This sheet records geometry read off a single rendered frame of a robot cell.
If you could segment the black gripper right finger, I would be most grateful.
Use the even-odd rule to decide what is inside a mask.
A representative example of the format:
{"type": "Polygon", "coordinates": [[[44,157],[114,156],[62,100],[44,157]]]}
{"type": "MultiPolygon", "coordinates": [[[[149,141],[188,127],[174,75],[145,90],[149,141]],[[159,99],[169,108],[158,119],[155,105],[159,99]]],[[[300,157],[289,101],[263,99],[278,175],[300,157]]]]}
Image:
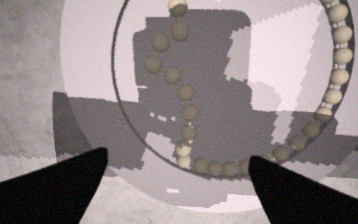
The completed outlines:
{"type": "Polygon", "coordinates": [[[248,174],[270,224],[358,224],[358,198],[259,156],[248,174]]]}

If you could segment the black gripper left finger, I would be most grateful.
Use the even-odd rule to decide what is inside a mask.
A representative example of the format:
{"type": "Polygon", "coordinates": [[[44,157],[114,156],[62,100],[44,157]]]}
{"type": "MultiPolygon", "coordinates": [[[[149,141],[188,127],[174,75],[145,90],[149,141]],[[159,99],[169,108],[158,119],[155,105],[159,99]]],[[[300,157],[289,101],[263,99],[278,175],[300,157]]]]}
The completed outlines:
{"type": "Polygon", "coordinates": [[[0,224],[79,224],[107,166],[100,147],[0,182],[0,224]]]}

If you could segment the pale round bead board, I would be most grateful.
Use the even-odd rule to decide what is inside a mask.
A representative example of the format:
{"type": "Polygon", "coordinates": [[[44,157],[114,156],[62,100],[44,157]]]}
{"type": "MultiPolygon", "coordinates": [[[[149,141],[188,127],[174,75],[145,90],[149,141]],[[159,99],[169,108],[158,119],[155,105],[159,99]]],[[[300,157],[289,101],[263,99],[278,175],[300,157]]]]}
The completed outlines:
{"type": "MultiPolygon", "coordinates": [[[[191,121],[197,136],[188,141],[191,161],[204,158],[236,163],[302,136],[325,106],[337,27],[320,0],[186,0],[180,17],[186,40],[170,39],[158,54],[165,70],[182,72],[198,109],[191,121]]],[[[65,91],[73,114],[93,149],[107,148],[108,166],[143,193],[180,208],[230,213],[263,208],[249,174],[212,176],[193,164],[176,163],[175,145],[188,124],[186,102],[164,72],[151,74],[145,59],[155,55],[151,40],[171,35],[177,18],[169,0],[66,0],[61,16],[60,54],[65,91]]],[[[305,146],[288,150],[281,166],[319,181],[358,146],[358,0],[335,0],[348,9],[341,26],[352,30],[343,43],[352,51],[342,64],[348,80],[329,104],[332,117],[318,122],[319,133],[305,146]]]]}

